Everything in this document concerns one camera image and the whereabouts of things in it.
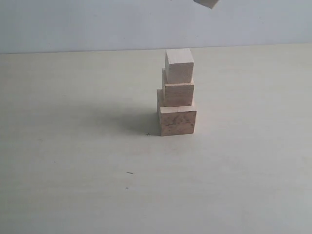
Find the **medium wooden cube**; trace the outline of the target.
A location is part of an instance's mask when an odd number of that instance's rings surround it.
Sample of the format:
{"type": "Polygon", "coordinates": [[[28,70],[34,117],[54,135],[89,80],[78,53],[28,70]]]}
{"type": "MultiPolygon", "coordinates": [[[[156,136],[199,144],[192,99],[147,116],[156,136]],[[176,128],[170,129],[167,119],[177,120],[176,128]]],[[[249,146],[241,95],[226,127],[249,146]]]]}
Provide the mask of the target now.
{"type": "Polygon", "coordinates": [[[165,69],[162,69],[163,102],[166,107],[191,106],[194,89],[194,79],[190,83],[169,84],[165,69]]]}

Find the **pale wooden cube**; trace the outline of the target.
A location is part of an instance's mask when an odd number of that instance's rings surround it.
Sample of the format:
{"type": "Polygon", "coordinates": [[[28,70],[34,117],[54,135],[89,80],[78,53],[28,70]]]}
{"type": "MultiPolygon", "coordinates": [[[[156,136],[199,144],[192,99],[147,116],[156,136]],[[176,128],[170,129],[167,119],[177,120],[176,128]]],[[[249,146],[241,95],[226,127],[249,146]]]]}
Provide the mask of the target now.
{"type": "Polygon", "coordinates": [[[169,84],[191,83],[194,59],[189,48],[165,51],[165,73],[169,84]]]}

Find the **small wooden cube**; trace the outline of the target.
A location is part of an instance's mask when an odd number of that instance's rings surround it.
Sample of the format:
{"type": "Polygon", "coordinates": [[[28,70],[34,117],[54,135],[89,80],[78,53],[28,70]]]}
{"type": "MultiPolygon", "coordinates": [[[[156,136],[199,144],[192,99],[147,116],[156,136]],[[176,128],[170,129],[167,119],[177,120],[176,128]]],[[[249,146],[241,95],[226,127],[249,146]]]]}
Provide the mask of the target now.
{"type": "Polygon", "coordinates": [[[213,9],[219,0],[194,0],[197,4],[213,9]]]}

